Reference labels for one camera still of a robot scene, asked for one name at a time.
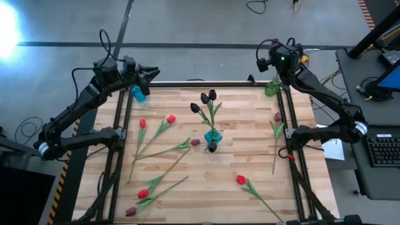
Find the concrete floor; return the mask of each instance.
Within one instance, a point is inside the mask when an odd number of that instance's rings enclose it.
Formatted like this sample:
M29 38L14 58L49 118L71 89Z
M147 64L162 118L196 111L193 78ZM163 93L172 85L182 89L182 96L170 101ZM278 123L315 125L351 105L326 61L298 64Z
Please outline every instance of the concrete floor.
M94 42L105 29L116 41L128 0L9 0L18 13L22 41ZM263 39L293 36L298 42L315 45L353 45L368 33L368 26L356 0L307 0L293 15L292 1L270 0L267 11L257 15L242 0L136 0L127 25L124 42L142 43L234 43L258 44ZM259 10L262 6L254 5ZM272 69L259 73L255 50L244 49L121 49L139 63L159 66L158 81L244 80L253 74L257 80L271 79ZM338 69L334 51L310 52L309 67L320 78ZM71 69L89 67L105 56L97 47L17 47L9 59L0 60L0 125L13 137L18 124L29 116L43 118L60 113L74 101ZM77 74L81 90L92 74ZM344 87L341 76L335 79ZM327 84L341 94L343 91ZM328 113L338 118L332 111ZM317 122L330 124L321 110ZM71 128L64 132L70 136ZM31 146L34 137L27 144ZM62 164L32 159L29 170L52 174ZM355 197L358 189L353 171L330 171L332 185L342 216L357 213L364 222L396 224L400 202L371 201ZM40 224L46 224L52 193Z

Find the wooden table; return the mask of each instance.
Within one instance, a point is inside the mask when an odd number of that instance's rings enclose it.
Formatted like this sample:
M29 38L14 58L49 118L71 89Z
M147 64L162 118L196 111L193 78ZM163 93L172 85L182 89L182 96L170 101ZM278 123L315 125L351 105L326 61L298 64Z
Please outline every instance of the wooden table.
M260 200L241 190L243 186L236 182L236 176L239 174L252 181L262 198L284 221L298 218L288 160L277 157L275 173L272 175L274 135L269 121L273 120L273 116L279 111L276 97L267 97L261 87L215 87L214 89L217 92L214 105L223 102L216 115L216 129L222 134L223 140L215 153L204 151L204 134L210 128L201 124L200 115L193 114L189 108L190 103L194 102L207 112L206 106L201 104L200 94L208 93L209 88L154 87L147 103L134 101L127 132L115 223L279 222ZM308 95L294 90L292 98L298 123L315 127ZM117 99L118 95L114 95L98 109L95 129L113 125ZM138 161L132 181L128 184L131 161L136 152L139 120L144 118L147 121L147 134L143 147L156 132L160 122L169 115L175 115L176 122L154 141L145 154L169 149L188 137L200 139L202 144L191 148L164 177L153 195L185 176L189 178L136 216L126 217L126 210L136 206L138 192L149 187L144 182L162 175L185 151L185 149L175 150ZM309 144L321 145L320 142ZM283 135L278 145L278 147L285 146ZM89 153L98 148L99 146L90 147ZM339 217L324 153L308 147L304 150L313 191L321 202ZM82 216L97 196L98 179L104 170L106 156L105 150L86 161L74 219ZM302 201L308 215L303 190ZM108 202L104 212L108 212Z

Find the keyboard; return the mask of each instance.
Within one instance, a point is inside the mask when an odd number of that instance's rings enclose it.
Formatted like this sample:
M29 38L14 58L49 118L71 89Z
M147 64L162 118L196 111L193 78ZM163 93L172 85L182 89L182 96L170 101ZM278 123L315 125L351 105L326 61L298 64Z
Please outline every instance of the keyboard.
M400 167L400 134L370 134L366 146L372 167Z

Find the vase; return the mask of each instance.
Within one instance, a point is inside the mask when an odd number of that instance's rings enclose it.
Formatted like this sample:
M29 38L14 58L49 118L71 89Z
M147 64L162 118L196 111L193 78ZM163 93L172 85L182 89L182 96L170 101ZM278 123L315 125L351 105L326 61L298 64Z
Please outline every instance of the vase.
M280 80L278 77L274 77L271 82L265 86L265 94L269 97L274 96L279 91Z
M214 128L210 131L208 131L205 135L204 138L206 139L207 143L210 143L213 140L213 135L214 135L214 142L218 144L223 139L223 136Z

